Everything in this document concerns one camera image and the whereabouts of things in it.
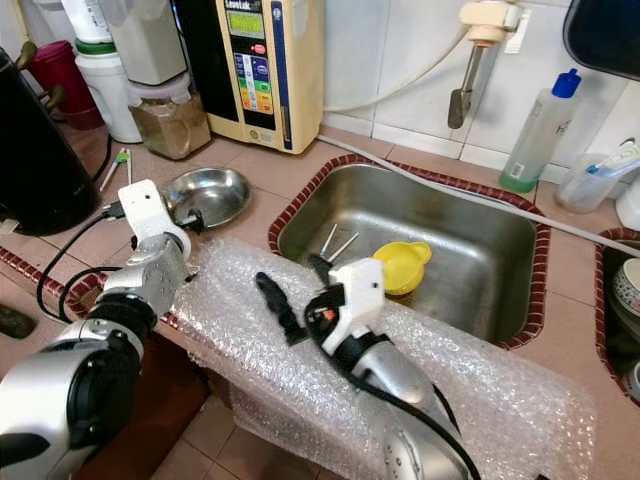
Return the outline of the white green training chopsticks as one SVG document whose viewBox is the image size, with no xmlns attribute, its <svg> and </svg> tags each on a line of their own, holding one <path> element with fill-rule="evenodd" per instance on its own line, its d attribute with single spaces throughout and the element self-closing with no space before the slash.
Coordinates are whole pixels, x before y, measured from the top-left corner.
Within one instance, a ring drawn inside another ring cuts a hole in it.
<svg viewBox="0 0 640 480">
<path fill-rule="evenodd" d="M 357 230 L 343 230 L 335 224 L 326 234 L 319 256 L 325 261 L 335 262 L 357 241 L 357 238 L 360 238 Z"/>
</svg>

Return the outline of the yellow plastic bowl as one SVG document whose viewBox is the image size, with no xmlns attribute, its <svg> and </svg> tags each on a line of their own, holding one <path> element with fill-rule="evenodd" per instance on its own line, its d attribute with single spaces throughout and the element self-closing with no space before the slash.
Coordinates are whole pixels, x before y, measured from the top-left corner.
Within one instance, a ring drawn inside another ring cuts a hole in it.
<svg viewBox="0 0 640 480">
<path fill-rule="evenodd" d="M 385 294 L 404 296 L 421 284 L 433 252 L 424 242 L 392 242 L 384 244 L 372 257 L 383 264 Z"/>
</svg>

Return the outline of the round steel dish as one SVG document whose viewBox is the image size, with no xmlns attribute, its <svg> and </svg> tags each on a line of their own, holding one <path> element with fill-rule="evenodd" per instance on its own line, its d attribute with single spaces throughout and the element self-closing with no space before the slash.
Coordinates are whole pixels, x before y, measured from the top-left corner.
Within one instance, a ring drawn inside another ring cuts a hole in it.
<svg viewBox="0 0 640 480">
<path fill-rule="evenodd" d="M 205 233 L 237 218 L 250 204 L 250 183 L 236 170 L 225 166 L 206 166 L 175 178 L 163 191 L 170 214 L 174 211 L 201 212 Z"/>
</svg>

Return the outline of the white blue training chopsticks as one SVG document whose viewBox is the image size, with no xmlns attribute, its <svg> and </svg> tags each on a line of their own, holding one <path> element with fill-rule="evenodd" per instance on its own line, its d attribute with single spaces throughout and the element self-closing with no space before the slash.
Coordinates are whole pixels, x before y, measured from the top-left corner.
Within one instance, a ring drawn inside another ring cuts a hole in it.
<svg viewBox="0 0 640 480">
<path fill-rule="evenodd" d="M 120 148 L 118 154 L 115 155 L 114 159 L 111 160 L 110 168 L 106 170 L 104 174 L 104 178 L 102 178 L 99 191 L 105 192 L 106 188 L 108 188 L 113 182 L 114 175 L 118 172 L 123 172 L 125 175 L 125 184 L 133 183 L 133 163 L 132 163 L 132 152 L 128 147 Z"/>
</svg>

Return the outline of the jar of brown powder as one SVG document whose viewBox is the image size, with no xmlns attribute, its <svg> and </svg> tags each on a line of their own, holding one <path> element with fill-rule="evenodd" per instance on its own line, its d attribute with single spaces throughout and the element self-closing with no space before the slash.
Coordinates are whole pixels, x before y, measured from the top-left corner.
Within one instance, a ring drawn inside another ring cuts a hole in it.
<svg viewBox="0 0 640 480">
<path fill-rule="evenodd" d="M 131 82 L 128 92 L 143 145 L 154 154 L 182 161 L 211 142 L 209 119 L 188 72 L 161 84 Z"/>
</svg>

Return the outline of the clear bubble wrap sheet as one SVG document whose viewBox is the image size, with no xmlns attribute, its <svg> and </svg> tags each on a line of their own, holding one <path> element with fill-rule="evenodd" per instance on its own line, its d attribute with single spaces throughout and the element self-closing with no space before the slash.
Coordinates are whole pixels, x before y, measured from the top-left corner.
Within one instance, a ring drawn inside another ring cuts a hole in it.
<svg viewBox="0 0 640 480">
<path fill-rule="evenodd" d="M 289 346 L 253 283 L 268 274 L 301 310 L 320 287 L 316 275 L 221 236 L 206 239 L 192 264 L 175 328 L 198 364 L 229 381 L 238 424 L 348 479 L 387 480 L 387 404 L 353 388 L 311 340 Z M 584 387 L 399 303 L 375 328 L 442 390 L 483 480 L 589 479 L 596 411 Z"/>
</svg>

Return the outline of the black electric kettle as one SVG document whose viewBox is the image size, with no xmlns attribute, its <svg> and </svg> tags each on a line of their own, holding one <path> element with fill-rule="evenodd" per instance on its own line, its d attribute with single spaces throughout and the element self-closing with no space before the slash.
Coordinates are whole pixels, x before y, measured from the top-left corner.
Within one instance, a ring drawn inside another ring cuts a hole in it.
<svg viewBox="0 0 640 480">
<path fill-rule="evenodd" d="M 90 218 L 99 193 L 45 102 L 24 81 L 22 70 L 36 46 L 23 42 L 17 59 L 0 70 L 1 218 L 17 221 L 23 236 L 52 236 Z"/>
</svg>

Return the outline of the cream water ionizer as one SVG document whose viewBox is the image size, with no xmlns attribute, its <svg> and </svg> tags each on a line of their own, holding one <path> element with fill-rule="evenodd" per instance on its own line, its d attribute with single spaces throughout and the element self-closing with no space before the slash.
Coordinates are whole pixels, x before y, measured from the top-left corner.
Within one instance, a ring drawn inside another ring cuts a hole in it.
<svg viewBox="0 0 640 480">
<path fill-rule="evenodd" d="M 323 0 L 173 0 L 212 133 L 301 154 L 324 111 Z"/>
</svg>

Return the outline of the dark green oblong object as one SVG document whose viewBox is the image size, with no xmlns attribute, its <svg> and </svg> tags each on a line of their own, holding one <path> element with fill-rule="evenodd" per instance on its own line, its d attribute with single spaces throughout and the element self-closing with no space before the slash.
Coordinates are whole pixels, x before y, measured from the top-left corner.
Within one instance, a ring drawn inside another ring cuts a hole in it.
<svg viewBox="0 0 640 480">
<path fill-rule="evenodd" d="M 0 333 L 13 339 L 28 338 L 35 332 L 38 323 L 33 317 L 23 314 L 17 308 L 0 306 Z"/>
</svg>

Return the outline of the white labelled bottle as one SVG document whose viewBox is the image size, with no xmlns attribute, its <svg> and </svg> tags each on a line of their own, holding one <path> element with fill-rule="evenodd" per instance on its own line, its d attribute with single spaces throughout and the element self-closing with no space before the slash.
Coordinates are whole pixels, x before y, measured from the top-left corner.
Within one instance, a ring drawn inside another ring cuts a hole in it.
<svg viewBox="0 0 640 480">
<path fill-rule="evenodd" d="M 82 44 L 111 44 L 108 19 L 100 0 L 60 0 L 77 40 Z"/>
</svg>

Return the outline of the cream faucet diverter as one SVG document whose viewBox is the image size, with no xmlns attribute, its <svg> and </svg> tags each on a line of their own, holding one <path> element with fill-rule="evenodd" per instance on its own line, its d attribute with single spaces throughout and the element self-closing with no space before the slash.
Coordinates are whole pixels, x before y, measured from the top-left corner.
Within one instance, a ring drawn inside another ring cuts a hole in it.
<svg viewBox="0 0 640 480">
<path fill-rule="evenodd" d="M 516 0 L 479 0 L 462 5 L 458 19 L 466 27 L 466 40 L 493 47 L 517 31 L 522 14 Z"/>
</svg>

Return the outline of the patterned ceramic bowl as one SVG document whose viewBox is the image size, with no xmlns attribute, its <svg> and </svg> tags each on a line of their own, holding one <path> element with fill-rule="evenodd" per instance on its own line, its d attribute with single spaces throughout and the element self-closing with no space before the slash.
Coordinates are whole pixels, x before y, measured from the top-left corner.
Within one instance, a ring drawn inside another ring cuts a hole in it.
<svg viewBox="0 0 640 480">
<path fill-rule="evenodd" d="M 640 323 L 640 259 L 627 259 L 609 279 L 608 298 L 621 314 Z"/>
</svg>

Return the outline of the plain white bowl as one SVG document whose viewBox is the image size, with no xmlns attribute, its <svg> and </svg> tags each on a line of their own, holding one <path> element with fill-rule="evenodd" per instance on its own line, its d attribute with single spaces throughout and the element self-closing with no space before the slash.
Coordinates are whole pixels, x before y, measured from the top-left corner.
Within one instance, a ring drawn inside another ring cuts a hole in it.
<svg viewBox="0 0 640 480">
<path fill-rule="evenodd" d="M 640 406 L 640 360 L 618 367 L 617 374 L 620 375 L 620 384 L 627 396 Z"/>
</svg>

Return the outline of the white rounded vessel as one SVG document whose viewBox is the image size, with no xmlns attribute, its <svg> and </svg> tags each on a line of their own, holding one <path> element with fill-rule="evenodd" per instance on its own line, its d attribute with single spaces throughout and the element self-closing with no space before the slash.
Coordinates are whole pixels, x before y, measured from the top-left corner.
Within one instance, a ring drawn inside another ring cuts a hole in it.
<svg viewBox="0 0 640 480">
<path fill-rule="evenodd" d="M 614 211 L 622 227 L 640 232 L 640 177 L 614 201 Z"/>
</svg>

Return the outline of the black hanging pan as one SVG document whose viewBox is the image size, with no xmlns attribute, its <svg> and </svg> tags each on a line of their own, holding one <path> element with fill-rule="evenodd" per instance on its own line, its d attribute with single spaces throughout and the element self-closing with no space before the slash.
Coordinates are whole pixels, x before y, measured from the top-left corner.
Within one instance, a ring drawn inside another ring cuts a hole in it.
<svg viewBox="0 0 640 480">
<path fill-rule="evenodd" d="M 640 82 L 640 0 L 572 0 L 562 36 L 576 63 Z"/>
</svg>

